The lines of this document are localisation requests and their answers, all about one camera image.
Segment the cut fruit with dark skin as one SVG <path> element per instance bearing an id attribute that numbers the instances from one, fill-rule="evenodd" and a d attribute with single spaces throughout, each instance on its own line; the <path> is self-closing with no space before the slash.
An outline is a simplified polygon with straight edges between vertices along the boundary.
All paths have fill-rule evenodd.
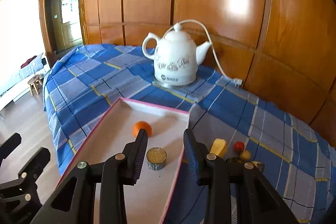
<path id="1" fill-rule="evenodd" d="M 261 172 L 264 173 L 265 164 L 259 161 L 252 161 L 252 164 Z"/>

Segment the dark brown spiky fruit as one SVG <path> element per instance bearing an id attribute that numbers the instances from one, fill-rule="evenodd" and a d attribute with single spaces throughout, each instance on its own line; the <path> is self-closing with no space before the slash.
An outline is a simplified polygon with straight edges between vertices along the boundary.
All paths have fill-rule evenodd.
<path id="1" fill-rule="evenodd" d="M 243 161 L 240 159 L 240 157 L 231 157 L 226 160 L 226 163 L 228 164 L 242 164 Z"/>

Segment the small yellow round fruit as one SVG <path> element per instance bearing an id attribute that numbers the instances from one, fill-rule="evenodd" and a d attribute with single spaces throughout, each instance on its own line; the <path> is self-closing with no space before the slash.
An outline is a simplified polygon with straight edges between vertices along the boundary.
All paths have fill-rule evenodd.
<path id="1" fill-rule="evenodd" d="M 250 161 L 251 159 L 251 153 L 248 150 L 244 150 L 241 154 L 240 154 L 240 159 L 243 161 Z"/>

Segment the small red tomato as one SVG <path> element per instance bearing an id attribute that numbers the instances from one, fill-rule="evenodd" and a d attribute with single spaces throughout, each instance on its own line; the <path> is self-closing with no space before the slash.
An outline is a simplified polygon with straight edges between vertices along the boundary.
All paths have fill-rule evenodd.
<path id="1" fill-rule="evenodd" d="M 237 141 L 234 144 L 234 151 L 237 154 L 241 154 L 245 150 L 245 145 L 242 141 Z"/>

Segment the cut sugarcane-like cylinder piece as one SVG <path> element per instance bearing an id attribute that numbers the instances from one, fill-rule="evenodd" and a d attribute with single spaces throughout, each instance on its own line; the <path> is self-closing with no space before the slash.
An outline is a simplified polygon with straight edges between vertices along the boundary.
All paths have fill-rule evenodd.
<path id="1" fill-rule="evenodd" d="M 161 170 L 166 165 L 167 153 L 161 147 L 153 147 L 147 151 L 146 159 L 151 170 Z"/>

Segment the blue plaid tablecloth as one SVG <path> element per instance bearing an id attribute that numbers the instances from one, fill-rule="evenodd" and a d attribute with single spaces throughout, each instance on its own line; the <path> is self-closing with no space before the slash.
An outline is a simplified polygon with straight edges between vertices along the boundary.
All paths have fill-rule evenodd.
<path id="1" fill-rule="evenodd" d="M 46 74 L 44 110 L 63 173 L 119 97 L 188 111 L 196 139 L 242 141 L 264 176 L 301 223 L 319 223 L 335 199 L 335 149 L 303 121 L 234 87 L 201 66 L 191 86 L 153 84 L 154 67 L 140 47 L 98 44 L 68 52 Z"/>

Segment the small wooden stool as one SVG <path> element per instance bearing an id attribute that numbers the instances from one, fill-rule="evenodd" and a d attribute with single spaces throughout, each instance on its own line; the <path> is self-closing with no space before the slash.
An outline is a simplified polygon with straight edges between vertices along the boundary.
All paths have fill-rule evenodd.
<path id="1" fill-rule="evenodd" d="M 35 93 L 39 95 L 39 89 L 43 85 L 40 75 L 34 75 L 28 80 L 27 83 L 29 85 L 31 96 L 33 96 Z"/>

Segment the white pink-rimmed cardboard tray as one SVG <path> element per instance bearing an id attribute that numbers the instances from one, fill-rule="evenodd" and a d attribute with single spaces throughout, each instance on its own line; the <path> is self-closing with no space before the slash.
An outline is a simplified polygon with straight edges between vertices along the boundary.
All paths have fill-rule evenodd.
<path id="1" fill-rule="evenodd" d="M 94 165 L 113 158 L 125 166 L 131 182 L 123 188 L 127 223 L 164 223 L 189 120 L 183 110 L 119 98 L 100 116 L 61 179 L 81 161 Z"/>

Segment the white sofa with blue cover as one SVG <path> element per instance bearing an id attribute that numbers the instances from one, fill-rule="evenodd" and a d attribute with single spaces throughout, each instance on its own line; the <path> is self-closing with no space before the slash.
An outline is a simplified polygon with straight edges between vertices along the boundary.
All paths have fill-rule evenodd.
<path id="1" fill-rule="evenodd" d="M 50 69 L 45 53 L 38 55 L 24 68 L 19 69 L 7 80 L 1 80 L 1 110 L 30 91 L 28 81 Z"/>

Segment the orange mandarin in tray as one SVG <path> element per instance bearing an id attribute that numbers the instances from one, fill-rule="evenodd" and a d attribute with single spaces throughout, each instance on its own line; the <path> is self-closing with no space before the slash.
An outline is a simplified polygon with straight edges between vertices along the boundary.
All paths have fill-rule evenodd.
<path id="1" fill-rule="evenodd" d="M 148 137 L 151 137 L 152 135 L 151 125 L 147 123 L 146 121 L 138 121 L 133 125 L 133 128 L 132 128 L 132 134 L 135 138 L 137 137 L 141 129 L 144 129 L 147 132 Z"/>

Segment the wooden door with glass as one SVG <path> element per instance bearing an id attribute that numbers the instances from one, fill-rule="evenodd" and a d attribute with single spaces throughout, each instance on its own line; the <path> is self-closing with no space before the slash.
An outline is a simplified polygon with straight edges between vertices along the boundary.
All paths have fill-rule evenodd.
<path id="1" fill-rule="evenodd" d="M 80 0 L 39 0 L 46 52 L 56 57 L 82 44 Z"/>

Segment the white ceramic electric kettle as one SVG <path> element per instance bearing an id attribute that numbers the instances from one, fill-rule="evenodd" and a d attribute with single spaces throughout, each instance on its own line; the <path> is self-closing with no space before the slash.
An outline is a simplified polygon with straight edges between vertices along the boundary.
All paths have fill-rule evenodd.
<path id="1" fill-rule="evenodd" d="M 153 60 L 155 79 L 165 87 L 185 86 L 194 82 L 198 66 L 212 46 L 209 40 L 197 46 L 189 33 L 182 29 L 184 23 L 204 26 L 197 20 L 183 20 L 173 25 L 161 38 L 148 33 L 142 43 L 143 55 Z"/>

